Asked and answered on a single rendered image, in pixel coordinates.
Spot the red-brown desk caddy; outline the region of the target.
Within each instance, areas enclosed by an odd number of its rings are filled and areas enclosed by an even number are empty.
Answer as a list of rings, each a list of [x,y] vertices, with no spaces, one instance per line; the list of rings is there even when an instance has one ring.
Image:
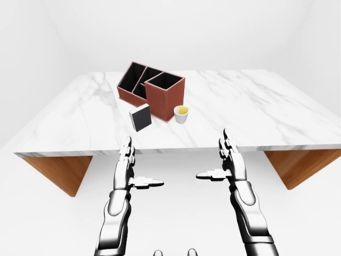
[[[117,85],[119,98],[134,105],[147,103],[152,115],[169,121],[183,104],[185,78],[132,62]]]

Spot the wooden table leg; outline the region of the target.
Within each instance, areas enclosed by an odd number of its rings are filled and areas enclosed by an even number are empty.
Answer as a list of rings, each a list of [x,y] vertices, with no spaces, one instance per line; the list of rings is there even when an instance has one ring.
[[[93,156],[24,157],[71,197],[75,197]]]
[[[341,157],[341,149],[276,150],[264,153],[289,190]]]

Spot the white mug with yellow inside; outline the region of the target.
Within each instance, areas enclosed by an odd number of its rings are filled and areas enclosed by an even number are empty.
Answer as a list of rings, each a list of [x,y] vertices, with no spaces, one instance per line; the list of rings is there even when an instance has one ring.
[[[189,113],[189,107],[183,106],[183,105],[176,106],[174,108],[174,116],[175,116],[176,122],[179,124],[185,123],[187,120],[188,113]]]

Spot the black book with white pages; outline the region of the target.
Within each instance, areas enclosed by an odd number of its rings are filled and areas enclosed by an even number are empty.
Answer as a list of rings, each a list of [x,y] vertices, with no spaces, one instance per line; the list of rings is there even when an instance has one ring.
[[[136,132],[151,125],[150,106],[145,103],[129,112],[133,128]]]

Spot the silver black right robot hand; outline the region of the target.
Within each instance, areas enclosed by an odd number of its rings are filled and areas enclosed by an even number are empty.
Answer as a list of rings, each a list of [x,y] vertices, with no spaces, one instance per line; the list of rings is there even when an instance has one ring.
[[[238,151],[234,137],[227,128],[223,130],[223,137],[218,141],[220,158],[223,160],[221,169],[200,172],[197,179],[222,181],[228,179],[230,183],[247,180],[245,161]]]

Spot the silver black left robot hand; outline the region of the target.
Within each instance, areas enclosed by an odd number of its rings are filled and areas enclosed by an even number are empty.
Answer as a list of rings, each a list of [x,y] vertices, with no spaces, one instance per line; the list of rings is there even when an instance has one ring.
[[[135,165],[135,147],[132,145],[132,138],[127,136],[119,151],[119,160],[116,164],[113,179],[114,190],[129,191],[132,187],[136,189],[148,189],[150,187],[163,186],[160,179],[134,177],[133,167]]]

